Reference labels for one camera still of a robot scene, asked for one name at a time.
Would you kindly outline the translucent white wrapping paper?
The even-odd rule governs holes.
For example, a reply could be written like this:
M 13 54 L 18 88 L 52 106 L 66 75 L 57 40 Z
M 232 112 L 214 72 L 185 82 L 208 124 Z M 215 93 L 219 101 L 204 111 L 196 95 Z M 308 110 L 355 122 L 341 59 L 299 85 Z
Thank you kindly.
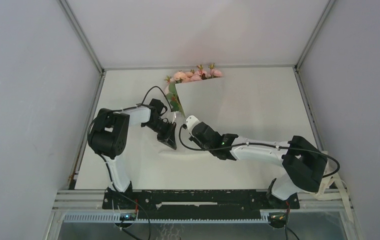
M 237 134 L 255 141 L 278 142 L 267 124 L 272 118 L 266 111 L 271 100 L 265 96 L 265 87 L 256 79 L 243 77 L 216 78 L 192 83 L 180 83 L 177 92 L 185 116 L 196 116 L 220 134 Z M 135 131 L 128 155 L 141 161 L 152 160 L 196 162 L 217 158 L 207 151 L 194 151 L 177 144 L 173 150 L 156 140 L 147 128 Z

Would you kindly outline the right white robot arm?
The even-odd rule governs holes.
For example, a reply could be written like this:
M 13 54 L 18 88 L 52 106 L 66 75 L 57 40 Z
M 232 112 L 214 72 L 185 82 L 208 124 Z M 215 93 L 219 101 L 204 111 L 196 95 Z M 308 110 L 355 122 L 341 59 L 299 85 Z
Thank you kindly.
M 279 142 L 251 140 L 233 133 L 220 134 L 193 116 L 184 127 L 199 152 L 209 152 L 220 160 L 260 161 L 283 168 L 284 175 L 271 182 L 267 194 L 267 203 L 273 208 L 280 208 L 294 193 L 320 189 L 327 157 L 301 136 Z

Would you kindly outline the controller board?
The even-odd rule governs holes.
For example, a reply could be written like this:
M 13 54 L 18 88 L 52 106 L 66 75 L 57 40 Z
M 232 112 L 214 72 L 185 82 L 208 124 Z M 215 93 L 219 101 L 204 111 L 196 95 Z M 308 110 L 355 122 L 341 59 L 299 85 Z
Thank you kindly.
M 126 221 L 135 221 L 136 220 L 136 215 L 134 213 L 122 213 L 120 215 L 120 221 L 121 222 L 126 222 Z
M 268 217 L 267 217 L 268 221 L 270 223 L 272 222 L 281 222 L 281 223 L 284 223 L 286 221 L 286 215 L 285 214 L 270 214 Z

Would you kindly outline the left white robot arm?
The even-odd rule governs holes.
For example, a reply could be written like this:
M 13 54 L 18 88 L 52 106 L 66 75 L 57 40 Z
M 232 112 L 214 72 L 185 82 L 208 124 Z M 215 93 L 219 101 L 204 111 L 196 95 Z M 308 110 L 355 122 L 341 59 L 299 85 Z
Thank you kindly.
M 109 188 L 116 191 L 115 203 L 121 208 L 129 208 L 134 195 L 127 191 L 131 180 L 124 167 L 123 152 L 127 144 L 130 126 L 148 127 L 157 135 L 157 141 L 177 149 L 176 123 L 163 118 L 167 107 L 158 99 L 149 104 L 139 103 L 132 107 L 110 110 L 102 108 L 90 123 L 87 133 L 89 147 L 104 161 L 110 179 Z

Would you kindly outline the left controller board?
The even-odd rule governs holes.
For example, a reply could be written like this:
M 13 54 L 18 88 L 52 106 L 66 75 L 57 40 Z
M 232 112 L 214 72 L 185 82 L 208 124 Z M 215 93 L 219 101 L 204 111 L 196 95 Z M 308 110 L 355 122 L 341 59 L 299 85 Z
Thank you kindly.
M 120 221 L 121 222 L 126 222 L 126 221 L 135 221 L 136 220 L 136 215 L 134 213 L 122 213 L 120 215 Z

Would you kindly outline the right controller board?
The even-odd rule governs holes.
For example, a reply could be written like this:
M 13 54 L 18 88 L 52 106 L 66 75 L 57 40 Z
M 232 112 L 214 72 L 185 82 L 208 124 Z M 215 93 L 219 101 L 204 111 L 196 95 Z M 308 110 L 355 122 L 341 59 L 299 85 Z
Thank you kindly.
M 281 222 L 281 223 L 284 223 L 286 221 L 286 215 L 285 214 L 270 214 L 268 217 L 267 217 L 268 221 L 270 223 L 272 222 Z

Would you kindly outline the cream printed ribbon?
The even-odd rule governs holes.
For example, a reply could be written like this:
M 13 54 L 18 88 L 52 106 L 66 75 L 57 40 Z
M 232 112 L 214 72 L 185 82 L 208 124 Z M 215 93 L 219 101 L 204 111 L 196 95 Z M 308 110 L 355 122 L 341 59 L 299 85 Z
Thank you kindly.
M 333 173 L 331 176 L 321 180 L 319 190 L 312 193 L 313 197 L 318 201 L 341 200 L 346 212 L 346 216 L 351 223 L 354 223 L 352 206 L 350 203 L 350 191 L 345 181 L 341 179 L 339 173 Z

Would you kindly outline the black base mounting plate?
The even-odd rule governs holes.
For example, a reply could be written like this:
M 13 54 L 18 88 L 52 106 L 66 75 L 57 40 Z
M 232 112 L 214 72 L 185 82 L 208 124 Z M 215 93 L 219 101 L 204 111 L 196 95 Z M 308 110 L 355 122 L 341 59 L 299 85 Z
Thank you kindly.
M 138 218 L 213 218 L 258 217 L 267 210 L 297 210 L 297 194 L 279 200 L 265 190 L 129 190 L 117 193 L 106 189 L 102 209 L 130 211 Z

